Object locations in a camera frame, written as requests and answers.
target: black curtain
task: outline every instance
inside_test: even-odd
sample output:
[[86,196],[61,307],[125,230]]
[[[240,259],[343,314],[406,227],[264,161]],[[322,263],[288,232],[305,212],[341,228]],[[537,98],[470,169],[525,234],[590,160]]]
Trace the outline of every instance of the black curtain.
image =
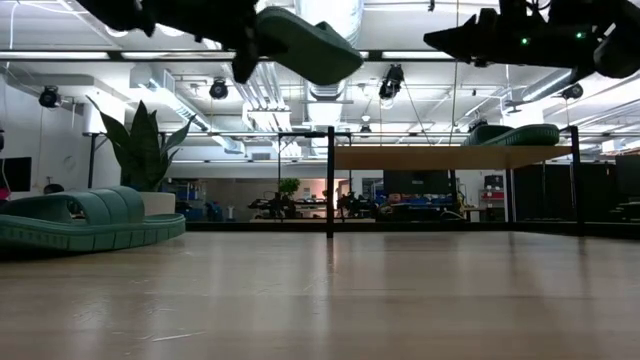
[[516,221],[574,219],[569,165],[530,165],[514,171]]
[[[622,202],[615,165],[583,163],[581,166],[585,221],[611,221],[610,211]],[[516,220],[575,220],[571,176],[570,165],[531,165],[516,169]]]

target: office equipment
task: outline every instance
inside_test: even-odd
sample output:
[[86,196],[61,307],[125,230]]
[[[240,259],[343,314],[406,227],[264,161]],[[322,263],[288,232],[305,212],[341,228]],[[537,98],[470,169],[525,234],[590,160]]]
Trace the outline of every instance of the office equipment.
[[502,175],[487,175],[484,177],[485,189],[504,189],[504,178]]
[[[11,192],[31,191],[31,158],[0,159],[0,168],[4,166],[4,178]],[[6,188],[5,179],[0,176],[0,188]]]
[[384,190],[387,194],[448,194],[451,192],[449,173],[432,171],[385,171]]

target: monitor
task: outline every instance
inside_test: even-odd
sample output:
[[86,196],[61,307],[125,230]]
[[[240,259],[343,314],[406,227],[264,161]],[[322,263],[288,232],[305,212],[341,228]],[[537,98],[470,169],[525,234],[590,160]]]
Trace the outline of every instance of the monitor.
[[616,156],[618,190],[626,196],[640,196],[640,156]]
[[449,172],[385,171],[384,190],[387,194],[450,194]]
[[[0,169],[2,166],[11,192],[31,191],[31,158],[0,159]],[[2,175],[0,188],[6,188]]]

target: cable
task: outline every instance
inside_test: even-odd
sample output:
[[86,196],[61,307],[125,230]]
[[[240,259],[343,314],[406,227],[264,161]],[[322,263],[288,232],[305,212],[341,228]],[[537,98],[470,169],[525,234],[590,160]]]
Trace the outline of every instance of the cable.
[[427,135],[427,131],[424,128],[424,125],[422,124],[422,120],[420,119],[420,114],[418,114],[418,109],[416,109],[416,105],[413,103],[413,98],[411,97],[411,92],[409,91],[409,85],[407,85],[407,82],[404,80],[402,81],[402,83],[404,84],[404,88],[407,90],[407,95],[409,95],[409,101],[411,102],[411,107],[413,108],[413,112],[416,114],[418,123],[420,123],[420,127],[422,128],[422,133],[424,134],[424,137],[427,139],[427,142],[429,143],[429,145],[433,146],[433,144],[431,143],[431,140],[429,139],[429,135]]
[[[460,26],[460,0],[456,0],[456,27]],[[453,131],[456,127],[456,101],[458,100],[458,63],[459,61],[456,59],[456,64],[453,70],[453,110],[451,110],[451,132],[449,133],[449,146],[451,146],[451,142],[453,141]]]

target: spotlight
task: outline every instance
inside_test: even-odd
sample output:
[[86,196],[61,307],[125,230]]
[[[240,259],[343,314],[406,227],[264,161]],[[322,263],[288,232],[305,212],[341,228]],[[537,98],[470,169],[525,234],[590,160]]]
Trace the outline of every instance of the spotlight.
[[229,95],[229,89],[227,89],[226,83],[227,81],[224,78],[214,79],[213,85],[209,90],[209,95],[211,95],[214,100],[226,99],[227,95]]
[[580,86],[580,84],[575,84],[569,87],[568,89],[564,90],[560,94],[560,96],[562,96],[562,98],[564,98],[565,100],[580,99],[583,94],[584,94],[584,89],[582,88],[582,86]]
[[391,65],[387,75],[382,81],[382,86],[380,87],[379,92],[380,99],[382,100],[383,107],[385,109],[390,109],[393,106],[393,99],[400,92],[403,81],[404,71],[402,71],[402,66],[400,64]]
[[54,85],[45,86],[38,102],[47,109],[59,108],[62,105],[62,96],[58,94],[58,87]]

